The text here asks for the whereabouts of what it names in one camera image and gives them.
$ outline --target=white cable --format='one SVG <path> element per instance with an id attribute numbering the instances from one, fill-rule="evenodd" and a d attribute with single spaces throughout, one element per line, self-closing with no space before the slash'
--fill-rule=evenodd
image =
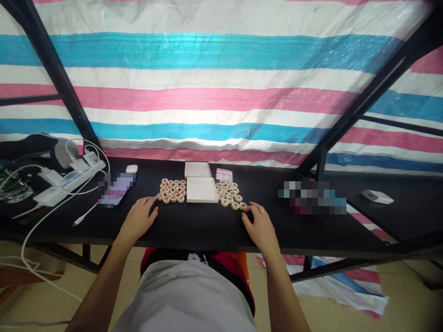
<path id="1" fill-rule="evenodd" d="M 0 265 L 11 266 L 11 267 L 20 268 L 20 269 L 23 269 L 23 270 L 28 270 L 27 267 L 24 267 L 24 266 L 21 266 L 21 265 L 17 265 L 17 264 L 1 263 L 1 262 L 0 262 Z M 37 270 L 37 269 L 34 269 L 34 271 L 41 272 L 41 273 L 45 273 L 45 274 L 54 275 L 54 276 L 57 276 L 57 277 L 62 277 L 62 276 L 63 276 L 63 274 L 57 274 L 57 273 L 52 273 L 52 272 L 43 271 L 43 270 Z"/>
<path id="2" fill-rule="evenodd" d="M 84 146 L 83 149 L 84 149 L 85 151 L 87 151 L 86 148 L 87 148 L 88 146 L 90 146 L 91 148 L 94 148 L 94 149 L 96 150 L 97 157 L 98 157 L 98 159 L 100 159 L 100 154 L 98 153 L 98 149 L 97 149 L 94 145 L 86 144 L 86 145 Z"/>
<path id="3" fill-rule="evenodd" d="M 22 259 L 20 256 L 14 256 L 14 255 L 0 255 L 0 259 Z M 25 258 L 29 263 L 31 264 L 36 264 L 36 265 L 40 265 L 40 262 L 34 262 L 31 261 L 28 258 Z"/>
<path id="4" fill-rule="evenodd" d="M 88 181 L 86 181 L 86 182 L 85 182 L 85 183 L 84 183 L 84 184 L 83 184 L 83 185 L 77 190 L 77 192 L 79 192 L 81 189 L 83 189 L 83 187 L 86 186 L 86 185 L 89 183 L 90 180 L 92 180 L 92 177 L 89 178 Z M 40 225 L 40 224 L 41 224 L 41 223 L 42 223 L 47 217 L 49 217 L 49 216 L 51 215 L 52 212 L 54 212 L 55 210 L 57 210 L 59 207 L 61 207 L 63 204 L 65 204 L 66 202 L 68 202 L 70 199 L 72 199 L 72 198 L 74 198 L 74 197 L 75 197 L 75 196 L 70 196 L 70 197 L 68 197 L 65 201 L 61 202 L 61 203 L 60 203 L 59 205 L 57 205 L 54 209 L 52 209 L 51 211 L 49 211 L 48 214 L 46 214 L 43 218 L 40 219 L 40 221 L 38 221 L 38 222 L 34 225 L 34 227 L 29 231 L 28 235 L 26 236 L 26 238 L 25 238 L 24 241 L 23 241 L 23 244 L 22 244 L 22 250 L 21 250 L 21 253 L 20 253 L 20 258 L 22 259 L 23 264 L 26 265 L 26 267 L 28 268 L 28 270 L 29 270 L 32 274 L 36 275 L 36 276 L 39 277 L 41 280 L 46 281 L 48 284 L 52 285 L 53 287 L 57 288 L 58 290 L 60 290 L 60 291 L 62 291 L 62 292 L 64 292 L 64 293 L 66 293 L 66 294 L 68 294 L 68 295 L 70 295 L 70 296 L 76 298 L 76 299 L 79 300 L 79 301 L 82 301 L 82 298 L 78 297 L 78 296 L 75 295 L 75 294 L 72 294 L 70 291 L 64 289 L 63 287 L 58 286 L 57 284 L 53 283 L 53 282 L 52 282 L 51 280 L 49 280 L 48 278 L 46 278 L 46 277 L 42 276 L 41 274 L 39 274 L 38 272 L 34 271 L 34 269 L 31 267 L 31 265 L 26 261 L 26 259 L 25 259 L 25 257 L 24 257 L 24 250 L 25 250 L 25 248 L 26 248 L 26 244 L 27 244 L 27 242 L 28 242 L 28 240 L 29 240 L 31 234 L 36 230 L 36 228 L 37 228 L 37 227 L 38 227 L 38 226 L 39 226 L 39 225 Z"/>
<path id="5" fill-rule="evenodd" d="M 43 323 L 43 322 L 39 322 L 39 321 L 29 321 L 29 322 L 15 323 L 15 322 L 7 322 L 6 321 L 6 322 L 0 322 L 0 327 L 15 329 L 15 328 L 21 328 L 23 326 L 28 326 L 28 325 L 55 326 L 55 325 L 69 324 L 70 322 L 71 322 L 70 320 L 63 320 L 63 321 L 58 321 L 58 322 L 54 322 L 54 323 Z"/>
<path id="6" fill-rule="evenodd" d="M 85 169 L 95 169 L 95 170 L 97 170 L 97 171 L 99 171 L 99 172 L 106 173 L 104 170 L 101 170 L 101 169 L 98 169 L 98 168 L 95 168 L 95 167 L 87 167 L 87 168 L 85 168 Z M 65 180 L 65 178 L 66 178 L 67 176 L 69 176 L 69 175 L 71 175 L 72 173 L 75 173 L 75 172 L 78 172 L 78 171 L 77 171 L 77 170 L 73 170 L 72 172 L 67 173 L 67 174 L 63 177 L 62 182 L 60 182 L 60 190 L 63 191 L 65 194 L 67 194 L 67 195 L 74 195 L 74 196 L 75 196 L 75 195 L 83 195 L 83 194 L 88 194 L 88 193 L 90 193 L 90 192 L 92 192 L 92 191 L 94 191 L 95 189 L 98 188 L 98 186 L 97 186 L 97 187 L 95 187 L 95 188 L 93 188 L 93 189 L 91 189 L 91 190 L 84 191 L 84 192 L 81 192 L 81 193 L 70 193 L 70 192 L 68 192 L 68 191 L 65 191 L 65 190 L 63 189 L 63 187 L 62 187 L 63 180 Z"/>
<path id="7" fill-rule="evenodd" d="M 86 147 L 88 147 L 88 146 L 93 147 L 93 148 L 96 150 L 97 157 L 98 157 L 98 162 L 100 162 L 100 154 L 98 153 L 98 150 L 100 150 L 101 153 L 104 155 L 104 157 L 105 157 L 105 159 L 106 159 L 106 162 L 108 163 L 108 173 L 111 172 L 111 164 L 109 163 L 109 159 L 108 159 L 108 157 L 105 155 L 105 153 L 103 152 L 103 150 L 100 149 L 97 145 L 95 145 L 95 144 L 94 144 L 93 142 L 91 142 L 91 141 L 85 140 L 84 138 L 73 138 L 73 139 L 71 139 L 71 140 L 69 140 L 69 141 L 66 141 L 66 144 L 65 144 L 65 150 L 66 150 L 66 153 L 68 153 L 72 158 L 73 158 L 73 156 L 70 154 L 70 152 L 69 152 L 69 150 L 68 150 L 68 143 L 69 143 L 70 141 L 85 141 L 85 142 L 91 143 L 92 145 L 90 145 L 90 144 L 86 144 L 86 145 L 84 146 L 84 148 L 86 148 Z M 98 169 L 98 168 L 96 168 L 96 167 L 88 167 L 88 168 L 86 168 L 86 169 L 97 169 L 97 170 L 100 171 L 100 172 L 106 173 L 105 171 L 100 170 L 100 169 Z M 67 174 L 63 177 L 63 180 L 64 180 L 68 175 L 70 175 L 70 174 L 72 174 L 72 173 L 74 173 L 74 172 L 77 172 L 77 171 L 74 170 L 74 171 L 72 171 L 72 172 L 67 173 Z M 67 194 L 67 195 L 83 195 L 83 194 L 90 193 L 90 192 L 96 190 L 97 188 L 98 188 L 98 186 L 95 187 L 95 188 L 93 188 L 93 189 L 91 189 L 91 190 L 84 191 L 84 192 L 82 192 L 82 193 L 76 193 L 76 194 L 73 194 L 73 193 L 70 193 L 70 192 L 65 191 L 65 190 L 63 189 L 63 187 L 61 186 L 61 183 L 60 183 L 60 189 L 61 189 L 61 191 L 63 191 L 63 192 L 64 192 L 65 194 Z"/>
<path id="8" fill-rule="evenodd" d="M 93 142 L 91 142 L 91 141 L 88 141 L 88 140 L 85 140 L 84 138 L 73 138 L 73 139 L 70 139 L 69 141 L 66 141 L 66 144 L 65 144 L 65 150 L 66 150 L 66 152 L 67 152 L 71 157 L 73 157 L 73 155 L 69 153 L 69 150 L 68 150 L 68 143 L 69 143 L 69 142 L 73 142 L 73 141 L 85 141 L 85 142 L 91 143 L 91 144 L 94 145 L 97 149 L 99 149 L 100 152 L 104 155 L 104 157 L 105 157 L 105 159 L 106 159 L 106 162 L 108 163 L 108 173 L 111 172 L 111 164 L 109 163 L 108 157 L 105 155 L 105 153 L 103 152 L 103 150 L 100 149 L 95 143 L 93 143 Z"/>
<path id="9" fill-rule="evenodd" d="M 42 206 L 43 206 L 43 205 L 41 205 L 41 204 L 37 204 L 37 205 L 34 206 L 31 210 L 28 210 L 28 211 L 26 211 L 26 212 L 23 212 L 23 213 L 21 213 L 21 214 L 18 214 L 18 215 L 16 215 L 15 217 L 12 217 L 12 219 L 20 218 L 20 217 L 24 216 L 25 214 L 28 214 L 28 213 L 30 213 L 30 212 L 32 212 L 32 211 L 35 211 L 35 210 L 41 208 Z"/>
<path id="10" fill-rule="evenodd" d="M 9 174 L 9 176 L 0 184 L 0 190 L 2 190 L 3 189 L 3 186 L 5 185 L 5 183 L 10 179 L 10 178 L 12 178 L 13 177 L 13 175 L 15 174 L 15 173 L 17 173 L 18 171 L 21 171 L 22 169 L 24 169 L 24 168 L 26 168 L 26 167 L 31 167 L 31 166 L 34 166 L 34 167 L 39 167 L 40 169 L 43 169 L 43 167 L 42 166 L 40 166 L 40 165 L 26 165 L 26 166 L 22 166 L 22 167 L 19 167 L 19 168 L 17 168 L 15 171 L 13 171 L 11 174 Z"/>
<path id="11" fill-rule="evenodd" d="M 67 148 L 67 145 L 68 145 L 68 142 L 70 142 L 70 141 L 75 141 L 75 140 L 81 140 L 81 141 L 86 141 L 86 142 L 88 142 L 88 143 L 91 143 L 92 145 L 94 145 L 97 149 L 99 149 L 100 151 L 101 151 L 101 153 L 104 155 L 104 157 L 105 157 L 105 159 L 106 159 L 106 162 L 108 163 L 108 172 L 111 172 L 111 164 L 109 163 L 109 160 L 108 160 L 108 157 L 105 155 L 105 153 L 103 152 L 103 150 L 102 149 L 100 149 L 97 145 L 95 145 L 93 142 L 91 142 L 91 141 L 88 141 L 88 140 L 85 140 L 85 139 L 83 139 L 83 138 L 74 138 L 74 139 L 71 139 L 71 140 L 69 140 L 69 141 L 66 141 L 66 144 L 65 144 L 65 150 L 66 150 L 66 152 L 71 156 L 71 157 L 73 157 L 70 153 L 69 153 L 69 151 L 68 151 L 68 148 Z M 22 168 L 25 168 L 25 167 L 28 167 L 28 166 L 31 166 L 31 165 L 27 165 L 27 166 L 24 166 L 24 167 L 21 167 L 21 168 L 19 168 L 19 169 L 17 169 L 15 172 L 13 172 L 11 175 L 13 175 L 14 173 L 16 173 L 16 172 L 18 172 L 20 169 L 22 169 Z M 4 183 L 11 177 L 11 175 L 9 176 L 9 177 L 7 177 L 6 178 L 6 180 L 2 183 L 2 185 L 0 186 L 0 189 L 3 187 L 3 185 L 4 185 Z M 69 201 L 70 199 L 72 199 L 73 197 L 75 197 L 75 195 L 79 195 L 79 192 L 80 192 L 80 190 L 81 189 L 83 189 L 91 180 L 92 180 L 92 178 L 93 177 L 90 177 L 74 194 L 72 194 L 72 193 L 69 193 L 71 196 L 70 197 L 68 197 L 65 201 L 63 201 L 63 202 L 61 202 L 59 205 L 57 205 L 55 208 L 53 208 L 51 211 L 49 211 L 49 213 L 48 214 L 46 214 L 43 218 L 41 218 L 35 225 L 34 225 L 34 227 L 29 231 L 29 233 L 28 233 L 28 235 L 26 236 L 26 238 L 24 239 L 24 241 L 23 241 L 23 244 L 22 244 L 22 250 L 21 250 L 21 255 L 20 255 L 20 258 L 21 258 L 21 260 L 22 260 L 22 262 L 25 264 L 25 266 L 28 268 L 28 270 L 32 273 L 32 274 L 34 274 L 34 275 L 36 275 L 37 277 L 39 277 L 40 279 L 42 279 L 42 280 L 44 280 L 44 281 L 46 281 L 48 284 L 50 284 L 50 285 L 52 285 L 53 287 L 55 287 L 55 288 L 57 288 L 58 290 L 60 290 L 60 291 L 62 291 L 62 292 L 64 292 L 64 293 L 66 293 L 66 294 L 68 294 L 68 295 L 70 295 L 70 296 L 72 296 L 72 297 L 74 297 L 74 298 L 76 298 L 76 299 L 78 299 L 79 301 L 82 301 L 82 299 L 80 298 L 80 297 L 78 297 L 77 295 L 75 295 L 75 294 L 72 294 L 70 291 L 68 291 L 68 290 L 66 290 L 66 289 L 64 289 L 64 288 L 62 288 L 62 287 L 60 287 L 60 286 L 58 286 L 57 284 L 55 284 L 55 283 L 53 283 L 51 280 L 49 280 L 49 279 L 47 279 L 46 277 L 44 277 L 44 276 L 42 276 L 41 274 L 39 274 L 36 270 L 34 270 L 32 267 L 31 267 L 31 265 L 26 261 L 26 259 L 25 259 L 25 257 L 24 257 L 24 250 L 25 250 L 25 248 L 26 248 L 26 244 L 27 244 L 27 242 L 28 242 L 28 240 L 29 240 L 29 238 L 30 238 L 30 236 L 31 236 L 31 234 L 35 231 L 35 229 L 48 217 L 48 216 L 50 216 L 51 215 L 51 213 L 53 213 L 55 210 L 57 210 L 60 206 L 62 206 L 63 204 L 65 204 L 67 201 Z"/>
<path id="12" fill-rule="evenodd" d="M 97 204 L 98 203 L 95 203 L 84 215 L 82 215 L 81 217 L 79 217 L 73 224 L 72 224 L 72 226 L 77 226 L 78 224 L 80 224 L 82 221 L 83 221 L 83 219 L 88 215 L 88 213 L 89 212 L 91 212 L 96 206 L 97 206 Z"/>

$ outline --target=black tabletop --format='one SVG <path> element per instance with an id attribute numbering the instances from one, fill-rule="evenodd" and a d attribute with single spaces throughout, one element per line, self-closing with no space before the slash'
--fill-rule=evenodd
<path id="1" fill-rule="evenodd" d="M 162 178 L 181 180 L 184 177 L 184 162 L 125 158 L 110 158 L 110 162 L 112 174 L 124 172 L 130 164 L 139 167 L 135 186 L 129 189 L 117 208 L 96 207 L 81 224 L 73 227 L 73 222 L 97 202 L 99 193 L 78 195 L 42 222 L 31 240 L 110 245 L 138 198 L 156 195 Z M 320 218 L 285 214 L 278 205 L 277 190 L 282 189 L 283 181 L 306 180 L 293 169 L 219 164 L 210 164 L 210 168 L 214 178 L 217 168 L 233 171 L 233 180 L 239 185 L 244 201 L 255 201 L 266 208 L 282 253 L 374 259 L 391 253 L 388 246 L 349 214 Z M 94 186 L 93 179 L 84 190 Z M 157 202 L 157 205 L 159 215 L 137 246 L 257 252 L 244 229 L 240 210 L 234 211 L 219 203 Z"/>
<path id="2" fill-rule="evenodd" d="M 443 178 L 394 174 L 326 172 L 346 191 L 348 203 L 398 241 L 443 229 Z M 367 200 L 361 192 L 381 191 L 391 204 Z"/>

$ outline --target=hand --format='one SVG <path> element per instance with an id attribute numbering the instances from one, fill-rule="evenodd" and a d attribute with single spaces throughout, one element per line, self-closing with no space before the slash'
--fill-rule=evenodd
<path id="1" fill-rule="evenodd" d="M 254 223 L 252 224 L 250 222 L 245 212 L 241 214 L 241 220 L 245 225 L 249 237 L 263 256 L 280 255 L 280 247 L 278 245 L 277 235 L 275 234 L 275 228 L 274 225 L 272 225 L 268 213 L 261 205 L 254 202 L 249 203 L 250 205 L 245 207 L 244 211 L 252 211 Z"/>
<path id="2" fill-rule="evenodd" d="M 149 215 L 149 211 L 156 200 L 157 196 L 154 196 L 140 198 L 135 202 L 120 228 L 116 241 L 119 240 L 132 247 L 147 232 L 158 215 L 158 207 Z"/>

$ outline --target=small pink card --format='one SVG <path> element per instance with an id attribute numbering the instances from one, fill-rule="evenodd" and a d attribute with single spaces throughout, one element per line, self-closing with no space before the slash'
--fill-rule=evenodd
<path id="1" fill-rule="evenodd" d="M 217 168 L 217 174 L 216 174 L 217 180 L 229 180 L 232 181 L 232 171 L 224 170 L 221 168 Z"/>

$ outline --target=metal table frame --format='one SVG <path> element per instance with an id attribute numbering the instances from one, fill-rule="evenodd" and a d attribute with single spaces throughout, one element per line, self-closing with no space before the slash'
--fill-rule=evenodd
<path id="1" fill-rule="evenodd" d="M 101 146 L 32 1 L 0 0 L 0 3 L 24 29 L 58 92 L 54 95 L 4 98 L 0 99 L 0 106 L 61 99 L 72 116 L 81 135 L 85 139 Z M 439 8 L 434 8 L 432 10 L 426 20 L 423 21 L 423 23 L 412 33 L 409 39 L 396 51 L 392 58 L 355 99 L 336 124 L 326 133 L 295 172 L 300 172 L 305 176 L 309 176 L 311 174 L 311 169 L 317 165 L 314 177 L 317 181 L 321 181 L 324 175 L 327 152 L 358 120 L 366 120 L 407 130 L 443 136 L 443 130 L 365 115 L 365 112 L 370 109 L 370 107 L 415 61 L 443 45 L 443 34 L 441 34 L 441 31 L 443 31 L 443 21 L 440 19 L 441 16 L 442 11 Z M 18 231 L 3 229 L 2 233 L 4 238 L 19 244 L 23 241 L 23 236 L 20 235 Z M 383 260 L 347 258 L 326 266 L 312 268 L 312 256 L 305 256 L 303 272 L 291 275 L 291 280 L 293 282 L 302 281 L 364 266 L 408 258 L 424 260 L 438 259 L 443 256 L 442 244 L 443 230 L 394 244 L 391 246 L 394 252 L 392 257 Z M 73 253 L 65 247 L 55 243 L 29 243 L 29 245 L 94 273 L 100 271 L 111 248 L 109 246 L 102 261 L 99 264 L 95 264 L 90 261 L 89 245 L 83 245 L 83 255 Z M 429 287 L 438 288 L 441 286 L 442 285 L 431 285 Z"/>

